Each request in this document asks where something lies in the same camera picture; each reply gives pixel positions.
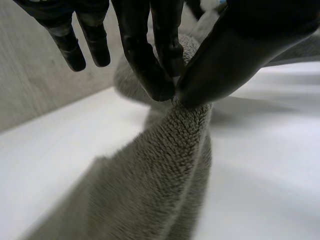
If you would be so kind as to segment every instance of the gray wall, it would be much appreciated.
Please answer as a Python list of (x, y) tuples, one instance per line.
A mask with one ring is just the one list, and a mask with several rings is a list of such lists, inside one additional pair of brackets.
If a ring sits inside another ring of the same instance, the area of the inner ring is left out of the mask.
[[(204, 0), (202, 4), (208, 8), (214, 3)], [(78, 73), (69, 69), (42, 26), (12, 0), (0, 0), (0, 132), (112, 85), (123, 54), (112, 6), (104, 21), (111, 54), (107, 67), (94, 65), (80, 26), (73, 20), (87, 63), (86, 69)], [(192, 28), (195, 23), (185, 7), (181, 27)]]

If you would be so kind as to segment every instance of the terry cloth towel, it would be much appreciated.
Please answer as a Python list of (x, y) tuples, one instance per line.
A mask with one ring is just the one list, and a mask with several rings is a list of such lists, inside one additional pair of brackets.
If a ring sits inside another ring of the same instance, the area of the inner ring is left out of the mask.
[[(193, 29), (181, 29), (183, 30), (182, 33), (188, 34), (194, 37), (199, 43), (202, 43), (212, 30), (218, 18), (219, 14), (216, 11), (216, 7), (209, 9), (202, 15)], [(266, 64), (266, 67), (315, 61), (320, 61), (320, 30), (275, 57)]]
[[(199, 44), (187, 36), (180, 41), (188, 62)], [(124, 60), (115, 83), (162, 114), (114, 156), (97, 159), (28, 240), (191, 238), (211, 166), (211, 105), (188, 110), (176, 100), (153, 102)]]

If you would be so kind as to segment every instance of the fabric texture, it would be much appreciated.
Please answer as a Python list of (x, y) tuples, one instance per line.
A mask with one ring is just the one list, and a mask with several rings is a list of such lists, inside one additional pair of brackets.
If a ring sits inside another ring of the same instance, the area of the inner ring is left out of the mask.
[[(180, 36), (188, 62), (199, 44)], [(211, 105), (151, 100), (127, 61), (118, 92), (150, 105), (145, 130), (112, 157), (100, 157), (28, 240), (187, 240), (196, 226), (211, 167)]]

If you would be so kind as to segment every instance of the white surface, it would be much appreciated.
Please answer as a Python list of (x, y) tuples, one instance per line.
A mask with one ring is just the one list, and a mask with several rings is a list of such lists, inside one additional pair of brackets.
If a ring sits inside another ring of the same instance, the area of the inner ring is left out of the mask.
[[(320, 239), (320, 62), (262, 69), (214, 106), (213, 166), (196, 240)], [(14, 240), (142, 130), (113, 89), (0, 135), (0, 239)]]

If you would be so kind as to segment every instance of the robotic hand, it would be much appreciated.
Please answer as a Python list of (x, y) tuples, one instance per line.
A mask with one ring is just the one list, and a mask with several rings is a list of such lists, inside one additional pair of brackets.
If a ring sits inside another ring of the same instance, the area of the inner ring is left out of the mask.
[[(14, 0), (50, 33), (66, 62), (81, 71), (86, 62), (75, 37), (75, 11), (98, 67), (110, 63), (103, 20), (108, 0)], [(319, 0), (226, 0), (211, 33), (184, 70), (178, 40), (183, 0), (111, 0), (125, 56), (146, 92), (166, 101), (177, 92), (187, 107), (233, 93), (261, 67), (319, 27)], [(199, 0), (187, 0), (196, 18)], [(151, 8), (159, 62), (147, 42)], [(175, 88), (173, 77), (180, 76)]]
[[(86, 61), (72, 27), (76, 13), (92, 58), (98, 67), (110, 63), (103, 21), (109, 0), (14, 0), (44, 26), (69, 67), (81, 71)], [(184, 0), (111, 0), (120, 29), (124, 54), (146, 92), (156, 101), (175, 94), (173, 77), (184, 69), (183, 47), (178, 40)], [(152, 13), (156, 59), (147, 41), (148, 16)]]
[(232, 94), (320, 24), (319, 0), (226, 2), (226, 9), (219, 9), (223, 13), (177, 83), (177, 95), (187, 107)]

